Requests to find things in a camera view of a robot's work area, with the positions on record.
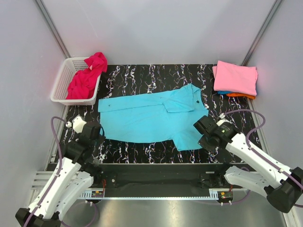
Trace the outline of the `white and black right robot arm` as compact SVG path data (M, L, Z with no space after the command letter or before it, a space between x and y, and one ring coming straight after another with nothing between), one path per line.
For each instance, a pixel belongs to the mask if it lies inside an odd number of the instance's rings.
M231 122L221 118L215 122L212 117L200 118L194 127L203 135L199 145L208 150L223 148L240 157L253 168L244 171L231 164L225 164L215 175L219 187L229 184L246 188L265 197L278 211L288 213L303 194L303 170L290 168L257 146L240 132Z

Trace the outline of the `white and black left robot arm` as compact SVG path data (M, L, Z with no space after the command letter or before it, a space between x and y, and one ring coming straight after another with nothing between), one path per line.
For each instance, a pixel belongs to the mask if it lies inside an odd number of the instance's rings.
M86 189L104 185L102 169L92 161L97 145L105 140L101 124L74 122L72 128L78 138L66 144L37 198L28 208L16 212L16 220L22 227L61 226L67 211Z

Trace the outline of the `cyan t shirt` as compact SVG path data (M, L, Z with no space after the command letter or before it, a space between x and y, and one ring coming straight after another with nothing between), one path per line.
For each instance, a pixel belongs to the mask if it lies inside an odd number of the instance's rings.
M200 149L194 124L208 115L201 89L187 84L158 93L100 99L105 137L131 143L172 140L178 151Z

